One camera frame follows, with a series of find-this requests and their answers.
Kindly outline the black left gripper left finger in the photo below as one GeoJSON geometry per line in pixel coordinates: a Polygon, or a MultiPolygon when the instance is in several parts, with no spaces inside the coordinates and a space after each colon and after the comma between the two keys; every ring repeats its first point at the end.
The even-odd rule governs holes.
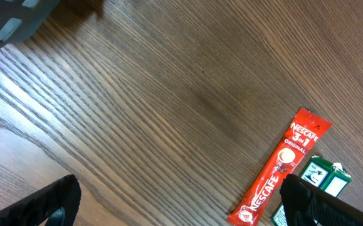
{"type": "Polygon", "coordinates": [[[82,191],[75,175],[66,175],[50,185],[0,210],[0,225],[72,226],[82,191]]]}

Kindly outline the dark grey mesh basket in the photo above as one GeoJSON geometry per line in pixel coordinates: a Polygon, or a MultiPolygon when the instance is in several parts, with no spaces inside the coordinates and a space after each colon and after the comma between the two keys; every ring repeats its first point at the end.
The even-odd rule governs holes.
{"type": "Polygon", "coordinates": [[[60,0],[0,0],[0,48],[29,39],[60,0]]]}

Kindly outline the dark green gum pack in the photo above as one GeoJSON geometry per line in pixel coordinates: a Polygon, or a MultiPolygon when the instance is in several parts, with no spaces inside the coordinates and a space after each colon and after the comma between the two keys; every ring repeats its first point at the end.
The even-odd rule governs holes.
{"type": "Polygon", "coordinates": [[[332,163],[316,155],[310,158],[299,177],[334,197],[352,181],[351,175],[340,163],[332,163]]]}

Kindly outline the red candy bar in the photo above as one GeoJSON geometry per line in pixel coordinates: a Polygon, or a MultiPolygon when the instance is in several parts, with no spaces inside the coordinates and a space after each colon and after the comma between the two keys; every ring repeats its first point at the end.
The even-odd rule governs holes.
{"type": "Polygon", "coordinates": [[[331,126],[331,122],[301,108],[227,222],[256,225],[276,189],[331,126]]]}

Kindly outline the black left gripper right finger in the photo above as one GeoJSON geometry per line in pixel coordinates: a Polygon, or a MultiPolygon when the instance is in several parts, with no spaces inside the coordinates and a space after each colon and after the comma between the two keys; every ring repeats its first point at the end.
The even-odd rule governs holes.
{"type": "Polygon", "coordinates": [[[363,226],[363,212],[289,174],[280,188],[288,226],[363,226]]]}

